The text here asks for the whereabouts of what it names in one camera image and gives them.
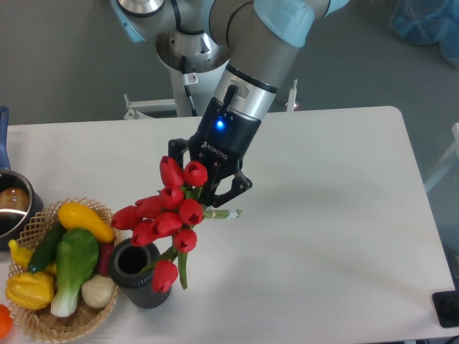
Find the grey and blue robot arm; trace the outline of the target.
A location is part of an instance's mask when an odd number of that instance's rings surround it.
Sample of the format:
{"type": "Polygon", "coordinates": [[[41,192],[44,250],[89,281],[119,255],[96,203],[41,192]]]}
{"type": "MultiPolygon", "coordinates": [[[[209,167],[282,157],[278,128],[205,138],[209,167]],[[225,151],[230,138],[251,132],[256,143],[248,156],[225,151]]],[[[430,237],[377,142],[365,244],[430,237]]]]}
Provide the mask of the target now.
{"type": "Polygon", "coordinates": [[[343,1],[112,1],[134,42],[152,39],[179,117],[201,121],[169,142],[208,170],[199,197],[218,207],[250,189],[242,160],[315,20],[343,1]]]}

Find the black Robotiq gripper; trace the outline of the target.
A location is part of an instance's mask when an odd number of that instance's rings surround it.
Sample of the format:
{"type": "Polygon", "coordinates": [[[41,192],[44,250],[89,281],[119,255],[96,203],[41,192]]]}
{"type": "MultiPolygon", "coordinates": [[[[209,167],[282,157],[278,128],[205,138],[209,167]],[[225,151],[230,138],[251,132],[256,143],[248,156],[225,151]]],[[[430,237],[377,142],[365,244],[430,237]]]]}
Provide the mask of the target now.
{"type": "Polygon", "coordinates": [[[252,181],[242,170],[243,158],[260,127],[261,120],[238,115],[212,97],[197,131],[189,140],[171,139],[168,156],[178,164],[190,159],[200,162],[208,173],[208,205],[218,208],[252,188],[252,181]],[[233,176],[228,191],[216,194],[219,182],[233,176]]]}

